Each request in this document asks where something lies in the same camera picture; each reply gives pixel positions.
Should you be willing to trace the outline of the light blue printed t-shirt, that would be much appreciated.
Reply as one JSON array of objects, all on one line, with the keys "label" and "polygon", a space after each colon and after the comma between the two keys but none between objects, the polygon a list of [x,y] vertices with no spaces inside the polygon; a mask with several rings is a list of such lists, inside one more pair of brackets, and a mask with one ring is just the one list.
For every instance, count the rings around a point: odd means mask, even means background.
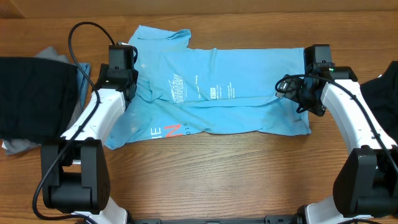
[{"label": "light blue printed t-shirt", "polygon": [[190,49],[191,32],[139,26],[136,95],[106,146],[201,132],[310,133],[307,113],[278,98],[275,84],[304,72],[303,49]]}]

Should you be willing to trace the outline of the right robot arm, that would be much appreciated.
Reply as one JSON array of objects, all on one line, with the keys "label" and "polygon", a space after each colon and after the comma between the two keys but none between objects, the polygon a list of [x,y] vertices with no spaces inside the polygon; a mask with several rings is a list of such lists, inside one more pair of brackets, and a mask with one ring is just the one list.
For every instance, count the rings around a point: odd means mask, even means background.
[{"label": "right robot arm", "polygon": [[348,158],[332,196],[305,206],[304,223],[354,223],[397,215],[397,143],[364,100],[350,67],[337,67],[329,45],[304,50],[305,73],[294,78],[299,111],[329,110],[345,141]]}]

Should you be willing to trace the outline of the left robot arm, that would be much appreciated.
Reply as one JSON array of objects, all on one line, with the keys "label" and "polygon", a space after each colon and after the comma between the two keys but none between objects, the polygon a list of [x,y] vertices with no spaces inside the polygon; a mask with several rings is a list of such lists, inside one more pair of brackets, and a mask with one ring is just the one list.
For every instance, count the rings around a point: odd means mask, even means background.
[{"label": "left robot arm", "polygon": [[109,62],[101,66],[95,93],[75,124],[60,138],[41,147],[44,205],[65,218],[84,223],[132,223],[131,214],[111,198],[103,146],[136,92],[137,49],[109,46]]}]

